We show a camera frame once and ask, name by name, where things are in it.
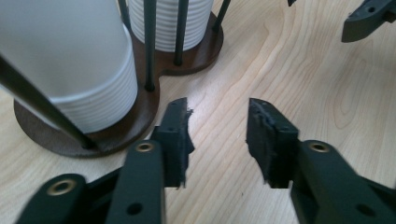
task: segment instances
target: wooden base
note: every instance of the wooden base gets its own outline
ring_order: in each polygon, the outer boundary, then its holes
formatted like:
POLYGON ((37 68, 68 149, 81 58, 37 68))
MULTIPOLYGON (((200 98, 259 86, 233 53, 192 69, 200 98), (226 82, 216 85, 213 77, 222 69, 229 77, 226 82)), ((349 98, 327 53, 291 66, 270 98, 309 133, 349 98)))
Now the wooden base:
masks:
POLYGON ((196 73, 212 64, 221 50, 224 34, 222 29, 214 33, 211 29, 216 16, 212 13, 202 42, 183 52, 183 64, 173 63, 175 54, 156 50, 155 52, 155 90, 146 91, 145 85, 145 45, 131 34, 134 46, 138 93, 136 101, 128 114, 116 124, 100 132, 87 135, 96 143, 97 148, 82 148, 77 141, 64 133, 51 128, 30 111, 14 102, 14 111, 23 131, 40 146, 68 157, 100 157, 111 154, 132 144, 154 120, 160 102, 159 77, 184 76, 196 73))

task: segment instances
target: black plastic part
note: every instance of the black plastic part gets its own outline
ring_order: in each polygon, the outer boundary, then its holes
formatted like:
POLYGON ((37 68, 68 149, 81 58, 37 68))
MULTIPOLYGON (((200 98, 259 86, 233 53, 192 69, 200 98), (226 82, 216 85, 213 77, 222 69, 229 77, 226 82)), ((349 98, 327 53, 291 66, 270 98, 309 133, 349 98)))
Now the black plastic part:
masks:
POLYGON ((249 100, 247 144, 271 188, 286 189, 292 178, 298 130, 273 105, 249 100))
POLYGON ((305 141, 291 198, 301 223, 396 223, 396 216, 329 144, 305 141))
POLYGON ((291 7, 291 5, 293 5, 293 3, 294 3, 295 1, 297 1, 297 0, 288 0, 289 7, 291 7))
POLYGON ((365 0, 344 22, 343 42, 361 40, 396 19, 396 0, 365 0))
POLYGON ((17 223, 81 223, 86 212, 85 192, 85 179, 81 175, 52 178, 25 206, 17 223))
POLYGON ((164 153, 165 186, 180 187, 186 183, 189 154, 194 146, 189 136, 187 98, 169 103, 160 126, 154 128, 150 139, 161 143, 164 153))
POLYGON ((184 36, 186 34, 188 11, 189 11, 189 0, 179 0, 178 11, 177 11, 177 30, 176 30, 175 59, 174 59, 175 65, 182 65, 183 63, 184 36))
POLYGON ((106 223, 165 223, 163 152, 156 141, 129 148, 106 223))

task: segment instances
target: metal rod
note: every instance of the metal rod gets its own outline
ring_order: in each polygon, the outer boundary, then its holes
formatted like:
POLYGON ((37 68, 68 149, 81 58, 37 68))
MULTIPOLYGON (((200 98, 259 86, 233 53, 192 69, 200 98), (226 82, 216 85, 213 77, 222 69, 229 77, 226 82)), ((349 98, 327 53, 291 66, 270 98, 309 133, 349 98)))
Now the metal rod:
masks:
POLYGON ((145 52, 146 52, 146 84, 147 91, 154 91, 154 65, 155 65, 155 23, 157 0, 144 1, 145 18, 145 52))
POLYGON ((0 83, 16 97, 24 101, 35 111, 42 114, 66 134, 70 135, 84 148, 95 143, 80 131, 62 112, 58 110, 38 89, 6 62, 0 55, 0 83))
POLYGON ((223 4, 221 5, 221 9, 220 9, 218 18, 216 19, 215 24, 212 27, 212 30, 216 33, 220 30, 221 23, 224 19, 225 13, 227 12, 230 2, 231 2, 231 0, 224 0, 223 4))
POLYGON ((177 31, 175 45, 175 65, 181 65, 184 47, 184 35, 186 34, 187 13, 189 11, 189 0, 178 1, 177 31))
POLYGON ((129 18, 129 10, 128 10, 128 6, 126 5, 126 1, 119 0, 119 7, 120 7, 120 14, 121 14, 122 22, 125 24, 126 28, 129 30, 129 32, 132 32, 131 19, 129 18))

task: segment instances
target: light wood surface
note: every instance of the light wood surface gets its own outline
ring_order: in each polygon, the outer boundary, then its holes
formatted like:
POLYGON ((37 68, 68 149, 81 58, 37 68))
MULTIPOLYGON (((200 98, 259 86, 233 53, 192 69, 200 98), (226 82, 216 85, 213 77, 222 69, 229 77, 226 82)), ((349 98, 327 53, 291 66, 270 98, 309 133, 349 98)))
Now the light wood surface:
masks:
MULTIPOLYGON (((195 144, 185 189, 166 191, 168 223, 297 223, 287 189, 270 189, 245 143, 248 98, 271 102, 301 131, 339 149, 365 177, 396 179, 396 26, 341 43, 362 0, 233 0, 216 63, 188 77, 162 77, 158 124, 168 102, 188 97, 195 144)), ((219 12, 216 0, 213 11, 219 12)), ((48 179, 88 181, 120 167, 125 151, 77 160, 32 142, 0 91, 0 219, 16 220, 48 179)))

